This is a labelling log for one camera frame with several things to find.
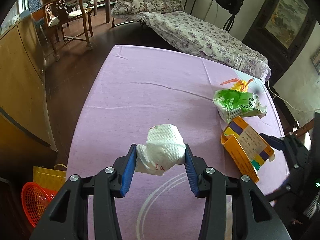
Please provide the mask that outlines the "gold paper bag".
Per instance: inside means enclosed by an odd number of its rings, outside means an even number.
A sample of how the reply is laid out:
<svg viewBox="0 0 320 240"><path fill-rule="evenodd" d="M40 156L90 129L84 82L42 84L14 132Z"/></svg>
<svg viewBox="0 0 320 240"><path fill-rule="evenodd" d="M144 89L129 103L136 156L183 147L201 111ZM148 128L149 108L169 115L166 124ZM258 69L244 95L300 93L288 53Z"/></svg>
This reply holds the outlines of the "gold paper bag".
<svg viewBox="0 0 320 240"><path fill-rule="evenodd" d="M67 166L56 164L53 169L33 166L33 182L44 189L59 191L66 181Z"/></svg>

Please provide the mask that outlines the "red mesh trash basket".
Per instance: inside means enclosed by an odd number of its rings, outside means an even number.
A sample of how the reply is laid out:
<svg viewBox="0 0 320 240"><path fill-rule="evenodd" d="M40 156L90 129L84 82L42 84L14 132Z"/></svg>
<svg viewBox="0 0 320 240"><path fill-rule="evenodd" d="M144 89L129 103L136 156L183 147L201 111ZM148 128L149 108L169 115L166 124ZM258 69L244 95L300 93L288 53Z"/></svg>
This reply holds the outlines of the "red mesh trash basket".
<svg viewBox="0 0 320 240"><path fill-rule="evenodd" d="M56 191L45 189L33 182L27 182L23 186L21 192L23 211L34 228L56 194Z"/></svg>

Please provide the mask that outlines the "green snack wrapper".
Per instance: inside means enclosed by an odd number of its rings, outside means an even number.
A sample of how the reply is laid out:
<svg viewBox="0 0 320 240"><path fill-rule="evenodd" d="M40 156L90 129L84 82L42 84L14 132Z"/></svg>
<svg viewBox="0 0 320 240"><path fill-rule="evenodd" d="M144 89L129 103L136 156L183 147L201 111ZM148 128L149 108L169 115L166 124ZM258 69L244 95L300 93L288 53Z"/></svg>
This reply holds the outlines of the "green snack wrapper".
<svg viewBox="0 0 320 240"><path fill-rule="evenodd" d="M232 89L217 90L213 96L213 103L226 123L230 123L237 116L263 118L267 113L267 106L263 106L259 96L254 93Z"/></svg>

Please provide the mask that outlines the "orange medicine box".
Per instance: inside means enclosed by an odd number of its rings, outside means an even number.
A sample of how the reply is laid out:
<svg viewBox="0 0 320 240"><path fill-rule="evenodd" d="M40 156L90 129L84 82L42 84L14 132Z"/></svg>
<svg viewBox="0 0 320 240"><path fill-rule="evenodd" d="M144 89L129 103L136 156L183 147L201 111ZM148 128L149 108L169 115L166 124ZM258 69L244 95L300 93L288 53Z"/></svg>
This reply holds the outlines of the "orange medicine box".
<svg viewBox="0 0 320 240"><path fill-rule="evenodd" d="M235 117L223 130L221 144L234 160L242 175L255 183L266 161L275 159L274 150L245 120Z"/></svg>

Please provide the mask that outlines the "purple table cloth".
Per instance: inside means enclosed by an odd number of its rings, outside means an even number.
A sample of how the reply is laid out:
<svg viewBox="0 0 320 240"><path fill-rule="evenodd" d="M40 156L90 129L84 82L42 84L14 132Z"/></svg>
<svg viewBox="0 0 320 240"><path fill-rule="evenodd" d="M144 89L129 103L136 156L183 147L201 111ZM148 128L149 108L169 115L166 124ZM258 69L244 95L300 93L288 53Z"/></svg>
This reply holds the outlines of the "purple table cloth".
<svg viewBox="0 0 320 240"><path fill-rule="evenodd" d="M116 45L110 51L82 108L69 152L67 175L89 177L144 144L149 128L175 125L192 153L208 166L239 178L220 137L225 123L213 104L223 81L249 81L266 106L263 118L247 118L257 132L284 132L264 82L231 67L169 50ZM123 239L197 239L204 199L190 190L185 168L163 176L135 173L128 193L116 199Z"/></svg>

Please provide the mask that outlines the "carved wooden chair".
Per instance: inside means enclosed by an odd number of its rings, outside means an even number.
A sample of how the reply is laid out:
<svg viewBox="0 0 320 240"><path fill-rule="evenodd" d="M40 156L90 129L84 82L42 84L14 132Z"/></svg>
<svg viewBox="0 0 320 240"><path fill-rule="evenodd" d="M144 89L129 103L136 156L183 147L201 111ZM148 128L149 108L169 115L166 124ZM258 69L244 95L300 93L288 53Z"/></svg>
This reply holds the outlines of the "carved wooden chair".
<svg viewBox="0 0 320 240"><path fill-rule="evenodd" d="M72 0L41 0L42 11L44 18L44 33L46 38L50 42L53 50L55 61L59 61L59 49L56 48L54 38L58 37L57 32L61 31L64 44L61 48L65 47L72 41L86 42L88 49L92 49L89 38L93 36L92 23L91 23L91 8L84 8L82 1L75 0L79 3L80 9L76 11L68 12L67 3ZM75 36L66 36L63 30L63 25L68 24L74 20L82 19L83 31Z"/></svg>

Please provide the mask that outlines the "framed landscape painting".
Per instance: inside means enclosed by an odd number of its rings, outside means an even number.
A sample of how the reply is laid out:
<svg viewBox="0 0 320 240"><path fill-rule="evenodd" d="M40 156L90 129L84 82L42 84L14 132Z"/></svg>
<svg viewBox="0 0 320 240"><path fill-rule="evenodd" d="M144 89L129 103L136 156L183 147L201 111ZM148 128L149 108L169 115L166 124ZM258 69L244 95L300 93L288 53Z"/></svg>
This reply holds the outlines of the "framed landscape painting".
<svg viewBox="0 0 320 240"><path fill-rule="evenodd" d="M304 0L265 0L244 43L270 62L290 64L306 45L315 24Z"/></svg>

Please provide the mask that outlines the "folded floral quilt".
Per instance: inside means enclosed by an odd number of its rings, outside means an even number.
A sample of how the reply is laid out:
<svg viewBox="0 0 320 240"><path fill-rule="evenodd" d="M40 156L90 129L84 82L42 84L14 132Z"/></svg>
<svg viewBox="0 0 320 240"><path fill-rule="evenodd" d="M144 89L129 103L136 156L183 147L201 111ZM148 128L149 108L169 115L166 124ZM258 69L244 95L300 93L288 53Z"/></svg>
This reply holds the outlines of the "folded floral quilt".
<svg viewBox="0 0 320 240"><path fill-rule="evenodd" d="M131 15L140 12L157 12L161 14L183 11L183 5L175 0L116 0L111 15Z"/></svg>

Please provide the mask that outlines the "floral bed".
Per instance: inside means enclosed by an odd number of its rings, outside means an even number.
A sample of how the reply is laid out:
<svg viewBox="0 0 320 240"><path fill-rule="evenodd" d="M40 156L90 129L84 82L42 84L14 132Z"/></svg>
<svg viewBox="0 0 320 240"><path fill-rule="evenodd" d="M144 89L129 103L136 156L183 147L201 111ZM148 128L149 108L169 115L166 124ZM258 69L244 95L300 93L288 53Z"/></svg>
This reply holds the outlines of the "floral bed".
<svg viewBox="0 0 320 240"><path fill-rule="evenodd" d="M271 68L264 55L227 31L183 11L166 14L145 11L137 14L119 14L113 9L111 16L146 24L182 53L224 64L263 82L271 77Z"/></svg>

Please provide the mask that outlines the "white tissue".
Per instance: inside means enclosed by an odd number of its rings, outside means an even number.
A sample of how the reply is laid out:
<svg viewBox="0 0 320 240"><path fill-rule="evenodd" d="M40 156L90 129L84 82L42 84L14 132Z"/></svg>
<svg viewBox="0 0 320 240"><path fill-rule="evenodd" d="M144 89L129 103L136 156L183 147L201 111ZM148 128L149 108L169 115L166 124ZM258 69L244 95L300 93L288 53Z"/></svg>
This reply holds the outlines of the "white tissue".
<svg viewBox="0 0 320 240"><path fill-rule="evenodd" d="M185 143L172 124L156 125L149 129L144 145L136 146L137 158L135 171L163 176L175 165L185 163Z"/></svg>

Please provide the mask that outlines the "wooden cabinet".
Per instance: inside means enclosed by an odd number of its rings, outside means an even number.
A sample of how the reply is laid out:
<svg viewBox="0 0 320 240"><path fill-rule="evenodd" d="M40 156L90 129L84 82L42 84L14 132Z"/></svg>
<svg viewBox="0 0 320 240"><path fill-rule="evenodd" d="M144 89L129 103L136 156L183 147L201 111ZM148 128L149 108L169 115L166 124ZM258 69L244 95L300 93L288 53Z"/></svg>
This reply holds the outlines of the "wooden cabinet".
<svg viewBox="0 0 320 240"><path fill-rule="evenodd" d="M31 16L1 35L1 163L56 159L46 102L44 53Z"/></svg>

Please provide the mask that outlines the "wooden chair at right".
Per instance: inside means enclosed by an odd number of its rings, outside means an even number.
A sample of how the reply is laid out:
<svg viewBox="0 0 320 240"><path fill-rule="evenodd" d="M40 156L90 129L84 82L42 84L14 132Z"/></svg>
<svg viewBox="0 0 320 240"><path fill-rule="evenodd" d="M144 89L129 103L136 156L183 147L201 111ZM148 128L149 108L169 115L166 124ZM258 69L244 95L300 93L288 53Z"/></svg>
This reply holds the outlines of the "wooden chair at right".
<svg viewBox="0 0 320 240"><path fill-rule="evenodd" d="M301 137L304 134L306 134L308 131L312 130L315 124L315 118L313 118L311 121L306 123L304 126L301 128L297 129L296 131L293 131L293 128L289 128L285 131L285 135L295 135L296 137Z"/></svg>

